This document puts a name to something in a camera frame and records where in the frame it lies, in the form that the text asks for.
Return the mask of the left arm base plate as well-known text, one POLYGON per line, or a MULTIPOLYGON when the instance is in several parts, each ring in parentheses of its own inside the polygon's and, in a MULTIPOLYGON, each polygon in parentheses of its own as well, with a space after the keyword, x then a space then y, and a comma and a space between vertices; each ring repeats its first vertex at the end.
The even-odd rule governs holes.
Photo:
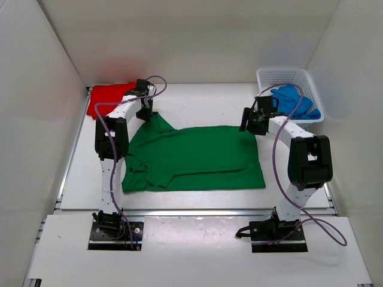
POLYGON ((116 232, 102 228, 92 222, 87 249, 91 251, 141 251, 144 235, 144 221, 131 221, 132 236, 124 221, 116 232))

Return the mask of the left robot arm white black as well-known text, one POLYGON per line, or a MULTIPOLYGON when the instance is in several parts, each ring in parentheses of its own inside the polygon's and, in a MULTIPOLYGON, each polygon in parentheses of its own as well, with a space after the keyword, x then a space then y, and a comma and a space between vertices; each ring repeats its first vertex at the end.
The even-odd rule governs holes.
POLYGON ((95 220, 112 238, 123 235, 129 221, 120 207, 121 171, 129 151, 128 123, 152 116, 157 88, 150 79, 136 83, 96 86, 88 114, 96 120, 95 153, 102 171, 101 203, 95 220))

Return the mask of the green t shirt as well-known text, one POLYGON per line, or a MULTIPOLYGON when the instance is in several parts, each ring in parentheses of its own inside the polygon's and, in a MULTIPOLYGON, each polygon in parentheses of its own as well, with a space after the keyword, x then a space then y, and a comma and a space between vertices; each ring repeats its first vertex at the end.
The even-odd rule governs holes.
POLYGON ((266 188, 256 137, 235 126, 175 129, 155 112, 124 160, 125 194, 266 188))

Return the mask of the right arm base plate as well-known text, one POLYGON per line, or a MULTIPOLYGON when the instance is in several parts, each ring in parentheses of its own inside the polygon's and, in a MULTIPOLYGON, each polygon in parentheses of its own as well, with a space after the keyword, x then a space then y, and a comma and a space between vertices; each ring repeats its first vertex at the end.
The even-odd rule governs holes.
POLYGON ((300 220, 280 220, 276 208, 264 220, 250 221, 240 228, 235 237, 248 237, 251 240, 252 253, 300 253, 307 252, 303 228, 300 220))

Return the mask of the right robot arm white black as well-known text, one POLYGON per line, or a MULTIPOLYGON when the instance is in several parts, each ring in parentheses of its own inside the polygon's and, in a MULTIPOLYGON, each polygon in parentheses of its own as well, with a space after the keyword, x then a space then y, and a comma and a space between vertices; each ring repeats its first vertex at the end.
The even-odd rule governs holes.
POLYGON ((290 183, 281 191, 284 200, 275 208, 278 219, 268 225, 271 237, 283 239, 290 232, 289 224, 299 220, 314 192, 333 177, 330 140, 327 136, 307 132, 278 113, 272 96, 255 97, 252 106, 243 111, 239 130, 260 136, 274 135, 272 165, 279 188, 282 185, 276 170, 276 145, 281 141, 289 148, 287 175, 290 183))

